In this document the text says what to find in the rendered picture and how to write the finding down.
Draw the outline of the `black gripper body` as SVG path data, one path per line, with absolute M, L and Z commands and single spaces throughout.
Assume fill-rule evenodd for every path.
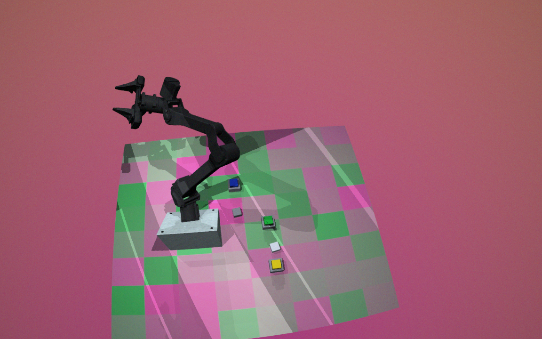
M 134 117 L 131 121 L 131 129 L 138 129 L 140 124 L 142 124 L 142 111 L 147 111 L 149 114 L 155 113 L 159 106 L 159 97 L 155 94 L 145 95 L 145 92 L 141 94 L 141 91 L 144 87 L 145 78 L 138 75 L 137 84 L 134 88 L 135 95 L 135 107 L 134 107 Z M 138 105 L 138 106 L 137 106 Z

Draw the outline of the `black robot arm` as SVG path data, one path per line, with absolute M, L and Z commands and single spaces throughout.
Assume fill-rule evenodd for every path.
M 181 221 L 190 222 L 199 220 L 199 207 L 196 201 L 200 200 L 200 194 L 196 188 L 204 182 L 213 172 L 220 167 L 230 164 L 239 158 L 239 148 L 222 124 L 190 114 L 183 107 L 182 99 L 176 98 L 180 89 L 179 80 L 166 77 L 160 90 L 159 106 L 155 113 L 162 113 L 165 123 L 168 125 L 184 125 L 190 129 L 202 132 L 208 137 L 208 148 L 211 152 L 206 161 L 192 175 L 184 176 L 172 183 L 171 195 L 176 206 L 181 212 Z M 174 107 L 178 105 L 178 107 Z M 224 145 L 219 146 L 217 137 Z M 190 197 L 189 197 L 190 196 Z M 186 198 L 189 197 L 189 198 Z M 183 199 L 186 198 L 186 199 Z

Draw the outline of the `blue button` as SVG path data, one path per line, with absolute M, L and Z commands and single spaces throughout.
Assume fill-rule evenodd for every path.
M 239 178 L 228 179 L 229 192 L 239 192 Z

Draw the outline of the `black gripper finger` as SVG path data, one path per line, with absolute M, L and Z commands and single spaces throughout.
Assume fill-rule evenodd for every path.
M 132 94 L 136 84 L 137 84 L 137 79 L 135 79 L 134 81 L 132 81 L 130 83 L 116 86 L 115 89 L 123 90 L 123 91 L 129 91 Z
M 122 116 L 127 118 L 127 120 L 129 121 L 129 124 L 131 124 L 131 121 L 133 120 L 133 117 L 134 117 L 134 109 L 124 109 L 124 108 L 118 107 L 118 108 L 113 108 L 112 110 L 114 110 L 115 112 L 119 114 L 122 114 Z

